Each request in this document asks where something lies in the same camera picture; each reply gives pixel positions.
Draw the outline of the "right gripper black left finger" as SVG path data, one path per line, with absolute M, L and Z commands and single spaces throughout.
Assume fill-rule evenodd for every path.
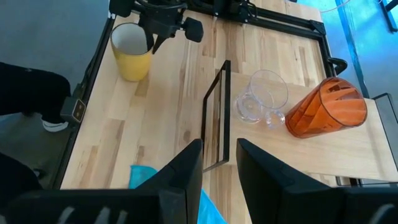
M 41 190 L 6 210 L 7 224 L 197 224 L 203 146 L 194 139 L 135 189 Z

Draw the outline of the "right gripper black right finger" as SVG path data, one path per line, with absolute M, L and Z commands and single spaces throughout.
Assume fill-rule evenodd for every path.
M 236 160 L 253 224 L 398 224 L 398 188 L 330 187 L 244 138 Z

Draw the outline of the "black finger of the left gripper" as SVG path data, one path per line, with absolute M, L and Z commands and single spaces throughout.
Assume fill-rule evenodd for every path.
M 154 36 L 147 29 L 144 29 L 146 36 L 147 51 L 150 52 L 154 46 Z
M 163 42 L 166 40 L 166 37 L 162 37 L 160 35 L 157 36 L 155 42 L 154 42 L 154 46 L 152 48 L 152 53 L 155 54 L 156 51 L 160 48 L 160 46 L 163 44 Z

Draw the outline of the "yellow mug with white inside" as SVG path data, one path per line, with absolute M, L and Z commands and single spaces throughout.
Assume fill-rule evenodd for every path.
M 144 79 L 150 70 L 152 51 L 147 51 L 144 29 L 128 22 L 117 25 L 110 36 L 119 73 L 130 82 Z

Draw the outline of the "orange translucent plastic tumbler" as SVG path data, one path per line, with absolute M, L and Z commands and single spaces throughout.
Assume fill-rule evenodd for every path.
M 285 125 L 298 138 L 355 128 L 367 118 L 362 94 L 344 79 L 327 78 L 286 115 Z

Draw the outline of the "clear glass mug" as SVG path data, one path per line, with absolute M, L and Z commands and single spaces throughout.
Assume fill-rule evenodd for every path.
M 248 83 L 234 101 L 238 117 L 247 123 L 265 122 L 269 128 L 285 123 L 281 109 L 289 99 L 284 79 L 270 70 L 258 70 L 248 77 Z

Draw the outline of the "person's shoe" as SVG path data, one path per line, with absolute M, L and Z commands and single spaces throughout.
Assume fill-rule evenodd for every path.
M 69 122 L 41 119 L 43 128 L 50 133 L 57 133 L 68 128 Z

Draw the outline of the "person's leg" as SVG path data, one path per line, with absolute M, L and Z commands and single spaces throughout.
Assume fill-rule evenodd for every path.
M 0 209 L 21 194 L 42 189 L 33 170 L 0 152 Z
M 39 113 L 56 122 L 69 96 L 69 81 L 57 73 L 0 62 L 0 115 Z

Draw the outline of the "black table edge frame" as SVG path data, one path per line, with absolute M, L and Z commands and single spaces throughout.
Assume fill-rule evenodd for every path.
M 225 61 L 235 73 L 283 68 L 292 80 L 300 78 L 300 65 L 313 69 L 315 81 L 335 74 L 317 9 L 280 2 L 276 11 L 256 9 L 240 19 L 195 4 L 187 15 L 203 24 L 203 40 L 179 33 L 165 41 L 139 82 L 121 78 L 110 41 L 112 28 L 138 17 L 106 21 L 83 91 L 85 115 L 68 139 L 53 188 L 127 186 L 137 153 L 165 164 L 200 137 L 203 99 Z

